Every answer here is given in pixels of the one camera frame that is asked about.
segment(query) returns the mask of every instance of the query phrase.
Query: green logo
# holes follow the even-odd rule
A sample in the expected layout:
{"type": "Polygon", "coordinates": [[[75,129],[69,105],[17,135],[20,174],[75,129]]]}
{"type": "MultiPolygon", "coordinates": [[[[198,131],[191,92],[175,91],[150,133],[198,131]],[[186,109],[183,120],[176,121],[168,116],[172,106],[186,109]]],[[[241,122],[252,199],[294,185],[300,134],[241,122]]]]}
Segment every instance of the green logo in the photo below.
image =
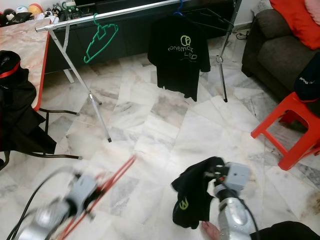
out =
{"type": "Polygon", "coordinates": [[[189,203],[188,203],[186,197],[184,198],[184,200],[182,200],[182,201],[179,203],[179,207],[180,207],[181,210],[186,210],[186,209],[189,207],[189,203]]]}
{"type": "Polygon", "coordinates": [[[191,38],[186,35],[182,35],[180,38],[182,46],[190,46],[191,44],[191,38]]]}

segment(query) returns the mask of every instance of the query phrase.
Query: sofa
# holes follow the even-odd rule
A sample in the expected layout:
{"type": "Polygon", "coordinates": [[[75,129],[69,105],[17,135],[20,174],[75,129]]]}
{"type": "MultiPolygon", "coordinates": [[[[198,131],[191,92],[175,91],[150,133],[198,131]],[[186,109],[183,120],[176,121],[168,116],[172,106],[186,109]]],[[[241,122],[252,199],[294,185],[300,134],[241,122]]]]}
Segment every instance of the sofa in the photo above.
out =
{"type": "MultiPolygon", "coordinates": [[[[280,13],[267,9],[253,21],[241,70],[248,77],[255,75],[282,100],[294,91],[297,76],[316,52],[320,49],[311,50],[292,34],[280,13]]],[[[312,111],[319,115],[320,104],[312,111]]]]}

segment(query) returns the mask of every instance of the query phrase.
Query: red pillow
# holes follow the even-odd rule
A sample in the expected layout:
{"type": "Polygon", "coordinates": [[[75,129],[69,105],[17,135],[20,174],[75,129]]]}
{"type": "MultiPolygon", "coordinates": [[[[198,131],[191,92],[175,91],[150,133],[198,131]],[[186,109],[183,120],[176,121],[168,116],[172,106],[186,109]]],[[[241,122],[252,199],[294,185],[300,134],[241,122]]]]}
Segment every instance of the red pillow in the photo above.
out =
{"type": "Polygon", "coordinates": [[[305,0],[270,0],[270,3],[304,45],[310,49],[320,48],[320,26],[308,13],[305,0]]]}

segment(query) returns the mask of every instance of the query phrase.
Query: black cable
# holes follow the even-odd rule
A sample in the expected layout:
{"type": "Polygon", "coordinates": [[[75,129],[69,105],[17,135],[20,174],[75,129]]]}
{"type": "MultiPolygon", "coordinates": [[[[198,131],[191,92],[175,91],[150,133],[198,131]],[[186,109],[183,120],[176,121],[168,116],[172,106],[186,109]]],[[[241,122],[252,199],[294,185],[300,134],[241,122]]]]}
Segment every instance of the black cable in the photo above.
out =
{"type": "MultiPolygon", "coordinates": [[[[37,211],[37,209],[33,209],[31,211],[29,211],[24,217],[23,217],[23,220],[24,221],[28,216],[30,216],[31,214],[35,213],[37,211]]],[[[12,231],[10,232],[8,238],[9,240],[12,239],[12,235],[14,234],[14,232],[16,231],[16,229],[18,228],[18,223],[14,226],[14,228],[12,229],[12,231]]]]}
{"type": "Polygon", "coordinates": [[[40,185],[36,188],[36,190],[34,190],[33,194],[32,194],[31,197],[29,198],[29,201],[27,202],[27,204],[26,204],[26,206],[25,206],[25,208],[24,208],[24,210],[23,210],[22,215],[21,215],[18,223],[17,223],[16,226],[15,226],[16,229],[15,229],[15,231],[13,232],[12,239],[14,239],[14,238],[16,237],[16,235],[17,235],[17,233],[18,233],[18,230],[19,230],[19,228],[20,228],[20,226],[21,226],[21,224],[22,224],[22,222],[23,222],[23,220],[24,220],[24,217],[25,217],[25,215],[26,215],[26,212],[27,212],[27,210],[28,210],[28,208],[29,208],[32,200],[34,199],[34,197],[35,197],[36,193],[39,191],[39,189],[43,186],[43,184],[45,184],[49,179],[51,179],[51,178],[52,178],[53,176],[55,176],[56,174],[63,173],[63,172],[68,172],[68,173],[69,173],[69,172],[73,172],[73,174],[74,174],[75,176],[77,176],[77,175],[74,173],[74,171],[75,171],[75,170],[74,170],[73,168],[71,168],[71,167],[59,168],[58,170],[56,170],[56,171],[54,171],[53,173],[51,173],[46,179],[44,179],[44,180],[42,181],[42,183],[40,183],[40,185]]]}
{"type": "Polygon", "coordinates": [[[233,34],[235,34],[236,39],[238,40],[246,40],[248,38],[250,31],[246,31],[246,34],[236,32],[234,31],[233,34]]]}
{"type": "Polygon", "coordinates": [[[251,219],[252,219],[252,221],[253,221],[254,228],[255,228],[256,239],[257,239],[257,240],[260,240],[260,239],[261,239],[261,238],[260,238],[260,232],[259,232],[259,229],[258,229],[258,225],[257,225],[257,223],[256,223],[256,219],[255,219],[254,215],[252,214],[252,212],[250,211],[250,209],[248,208],[248,206],[245,204],[245,201],[243,201],[240,197],[238,197],[237,194],[235,194],[235,192],[234,192],[233,190],[231,190],[223,181],[220,181],[218,177],[216,178],[216,180],[217,180],[220,184],[222,184],[222,185],[225,187],[225,189],[227,189],[234,198],[237,198],[237,199],[240,201],[240,203],[242,203],[242,205],[244,206],[244,208],[249,212],[250,217],[251,217],[251,219]]]}

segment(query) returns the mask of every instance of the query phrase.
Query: table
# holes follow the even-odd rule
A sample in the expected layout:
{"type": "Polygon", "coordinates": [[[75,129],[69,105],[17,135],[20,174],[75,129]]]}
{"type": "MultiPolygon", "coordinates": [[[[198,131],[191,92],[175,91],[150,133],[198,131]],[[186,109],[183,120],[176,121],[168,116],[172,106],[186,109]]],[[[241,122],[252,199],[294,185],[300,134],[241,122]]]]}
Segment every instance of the table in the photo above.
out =
{"type": "Polygon", "coordinates": [[[32,108],[38,111],[46,68],[49,43],[48,32],[36,32],[36,28],[50,24],[50,19],[25,22],[0,28],[0,50],[13,51],[21,58],[21,67],[29,69],[28,80],[36,89],[32,108]]]}

